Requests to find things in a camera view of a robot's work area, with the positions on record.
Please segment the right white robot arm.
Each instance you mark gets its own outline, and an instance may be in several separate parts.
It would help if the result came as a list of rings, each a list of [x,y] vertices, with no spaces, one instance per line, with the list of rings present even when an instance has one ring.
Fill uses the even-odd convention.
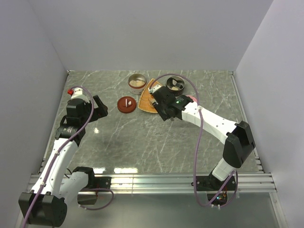
[[[149,89],[152,105],[166,121],[172,118],[192,123],[212,134],[224,145],[223,155],[205,180],[197,180],[199,190],[216,191],[226,184],[226,179],[240,168],[255,148],[255,141],[247,122],[236,123],[201,107],[191,97],[175,97],[165,86],[156,85]]]

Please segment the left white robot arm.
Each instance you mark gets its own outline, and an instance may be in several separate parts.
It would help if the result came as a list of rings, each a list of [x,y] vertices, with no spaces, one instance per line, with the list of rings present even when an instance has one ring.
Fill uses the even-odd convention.
[[[66,182],[64,175],[78,150],[88,123],[108,115],[108,108],[99,96],[88,100],[85,95],[72,96],[66,115],[55,133],[53,150],[43,172],[29,192],[21,193],[19,207],[27,224],[60,227],[67,215],[68,204],[81,190],[98,188],[93,168],[76,167]]]

